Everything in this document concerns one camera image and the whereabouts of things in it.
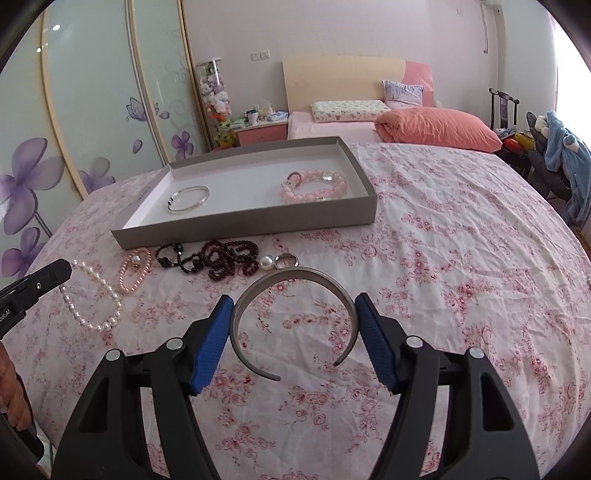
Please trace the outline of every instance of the white pearl necklace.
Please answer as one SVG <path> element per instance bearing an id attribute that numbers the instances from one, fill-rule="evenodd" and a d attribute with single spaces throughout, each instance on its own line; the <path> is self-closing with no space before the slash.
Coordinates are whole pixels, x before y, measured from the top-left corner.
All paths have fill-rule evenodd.
<path id="1" fill-rule="evenodd" d="M 80 312 L 76 310 L 76 306 L 74 305 L 72 297 L 68 294 L 66 286 L 60 285 L 60 292 L 63 295 L 64 303 L 66 304 L 68 310 L 74 317 L 74 320 L 77 321 L 82 328 L 85 328 L 90 332 L 108 332 L 113 327 L 116 327 L 117 323 L 121 318 L 122 304 L 120 301 L 120 295 L 115 291 L 115 289 L 111 285 L 107 283 L 107 281 L 104 278 L 101 278 L 100 274 L 97 271 L 95 271 L 95 269 L 91 266 L 86 265 L 86 263 L 84 262 L 78 262 L 78 260 L 72 260 L 70 262 L 70 265 L 72 266 L 72 269 L 79 268 L 81 271 L 88 273 L 88 276 L 92 280 L 97 282 L 102 288 L 104 288 L 113 300 L 113 302 L 115 302 L 115 311 L 113 312 L 113 316 L 110 317 L 109 320 L 107 320 L 106 322 L 103 322 L 102 324 L 94 325 L 92 322 L 82 318 Z"/>

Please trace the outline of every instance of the cable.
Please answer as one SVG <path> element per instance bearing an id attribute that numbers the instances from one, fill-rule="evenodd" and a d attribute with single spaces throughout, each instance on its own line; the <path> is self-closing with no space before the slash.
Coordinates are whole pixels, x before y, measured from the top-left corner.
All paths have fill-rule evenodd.
<path id="1" fill-rule="evenodd" d="M 484 3 L 486 0 L 480 0 L 480 11 L 482 12 L 482 24 L 484 25 L 484 38 L 486 41 L 486 47 L 484 53 L 488 53 L 488 27 L 486 26 L 486 18 L 484 15 Z"/>

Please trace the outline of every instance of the pearl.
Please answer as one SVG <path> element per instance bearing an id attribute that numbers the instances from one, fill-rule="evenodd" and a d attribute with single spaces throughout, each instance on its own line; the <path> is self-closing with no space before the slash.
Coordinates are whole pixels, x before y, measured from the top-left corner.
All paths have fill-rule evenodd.
<path id="1" fill-rule="evenodd" d="M 270 255 L 263 255 L 259 259 L 259 267 L 261 270 L 271 270 L 275 267 L 275 259 Z"/>

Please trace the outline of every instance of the blue gripper pad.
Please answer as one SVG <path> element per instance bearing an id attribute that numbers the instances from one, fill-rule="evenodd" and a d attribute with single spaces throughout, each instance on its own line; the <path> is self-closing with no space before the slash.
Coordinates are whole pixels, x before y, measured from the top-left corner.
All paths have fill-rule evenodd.
<path id="1" fill-rule="evenodd" d="M 234 301 L 224 295 L 212 314 L 215 314 L 213 323 L 198 350 L 195 352 L 193 376 L 189 385 L 193 394 L 198 395 L 207 387 L 213 378 L 217 364 L 226 345 L 230 328 L 230 317 Z"/>
<path id="2" fill-rule="evenodd" d="M 367 294 L 358 295 L 355 307 L 359 316 L 359 331 L 378 380 L 390 392 L 398 387 L 396 358 L 388 339 L 379 325 L 379 314 Z"/>

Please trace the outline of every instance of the cup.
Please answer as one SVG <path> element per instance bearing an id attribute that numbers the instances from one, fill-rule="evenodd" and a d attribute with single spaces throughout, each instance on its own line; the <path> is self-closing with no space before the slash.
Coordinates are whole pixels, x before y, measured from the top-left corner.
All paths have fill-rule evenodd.
<path id="1" fill-rule="evenodd" d="M 246 112 L 246 116 L 248 118 L 248 124 L 256 125 L 258 123 L 258 112 L 256 110 Z"/>

